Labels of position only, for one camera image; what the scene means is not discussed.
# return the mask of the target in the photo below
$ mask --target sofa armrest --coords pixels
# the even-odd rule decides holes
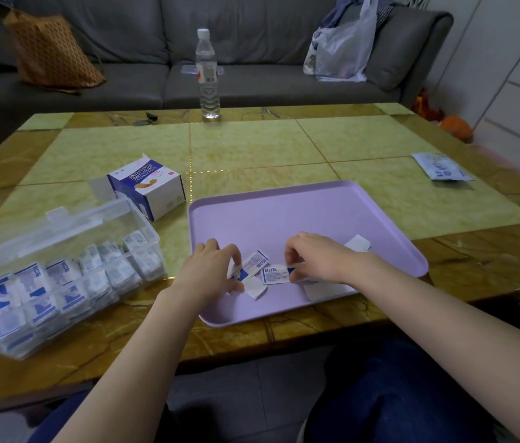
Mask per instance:
[[[400,85],[402,96],[399,102],[407,108],[411,108],[416,101],[416,96],[424,85],[428,72],[437,58],[438,51],[440,51],[449,30],[453,26],[453,15],[448,12],[434,12],[432,14],[435,14],[436,18],[430,28],[430,34]]]

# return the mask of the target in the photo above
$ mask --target bandage box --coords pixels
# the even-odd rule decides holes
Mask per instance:
[[[128,197],[150,221],[186,201],[182,176],[143,154],[122,168],[89,181],[101,201]]]
[[[165,275],[160,238],[126,197],[0,229],[0,354],[25,358]]]

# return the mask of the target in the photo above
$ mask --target tile floor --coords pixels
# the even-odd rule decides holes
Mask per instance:
[[[295,443],[325,386],[323,364],[330,350],[318,347],[177,376],[168,404],[189,441]],[[0,413],[0,443],[24,443],[31,434],[22,416]]]

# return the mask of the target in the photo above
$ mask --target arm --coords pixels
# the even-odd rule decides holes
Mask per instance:
[[[238,248],[219,250],[217,241],[198,244],[172,286],[160,292],[131,340],[75,411],[54,443],[151,442],[190,329],[198,313],[228,290]]]
[[[291,281],[311,276],[357,289],[520,438],[520,329],[323,236],[290,238],[286,262],[300,258]]]

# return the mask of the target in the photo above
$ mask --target purple tray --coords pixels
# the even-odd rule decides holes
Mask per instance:
[[[345,180],[199,199],[189,207],[189,224],[193,250],[214,237],[221,247],[235,243],[243,258],[259,249],[271,264],[284,264],[286,239],[299,231],[343,244],[359,234],[371,242],[371,252],[404,272],[419,277],[428,271],[410,240],[359,185]],[[200,318],[223,327],[309,304],[302,286],[286,283],[269,286],[258,300],[226,295]]]

